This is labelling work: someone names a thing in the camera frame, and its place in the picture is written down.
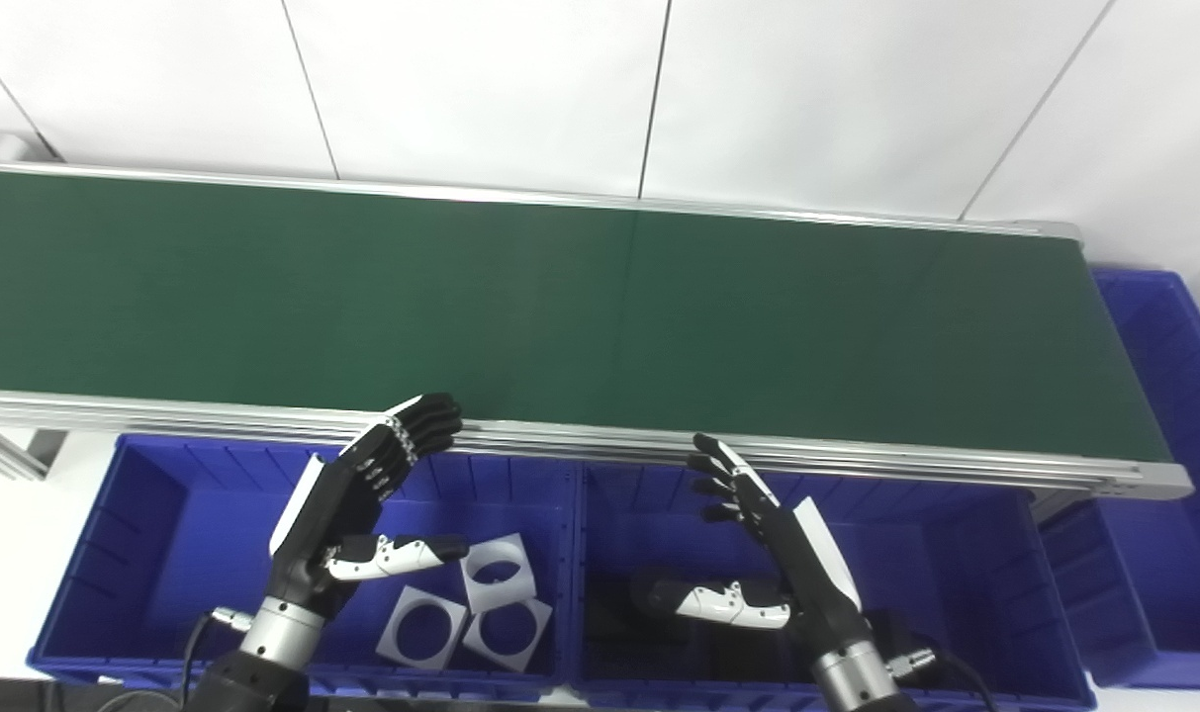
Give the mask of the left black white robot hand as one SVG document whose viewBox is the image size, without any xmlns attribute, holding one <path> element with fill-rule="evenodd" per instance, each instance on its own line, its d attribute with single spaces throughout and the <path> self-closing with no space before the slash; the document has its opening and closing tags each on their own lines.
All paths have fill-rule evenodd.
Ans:
<svg viewBox="0 0 1200 712">
<path fill-rule="evenodd" d="M 463 560 L 461 536 L 374 531 L 415 463 L 449 450 L 461 427 L 450 394 L 421 394 L 374 415 L 332 460 L 312 457 L 271 538 L 266 598 L 331 621 L 364 580 Z"/>
</svg>

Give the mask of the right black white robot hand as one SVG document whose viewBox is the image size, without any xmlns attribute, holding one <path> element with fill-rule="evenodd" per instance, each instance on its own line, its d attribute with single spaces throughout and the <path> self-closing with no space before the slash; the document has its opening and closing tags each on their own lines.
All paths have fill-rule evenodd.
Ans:
<svg viewBox="0 0 1200 712">
<path fill-rule="evenodd" d="M 788 630 L 812 660 L 870 644 L 872 628 L 853 574 L 812 497 L 784 505 L 752 465 L 712 433 L 695 433 L 692 487 L 716 496 L 700 517 L 740 523 L 776 568 L 776 581 L 644 578 L 634 599 L 650 614 L 716 626 Z"/>
</svg>

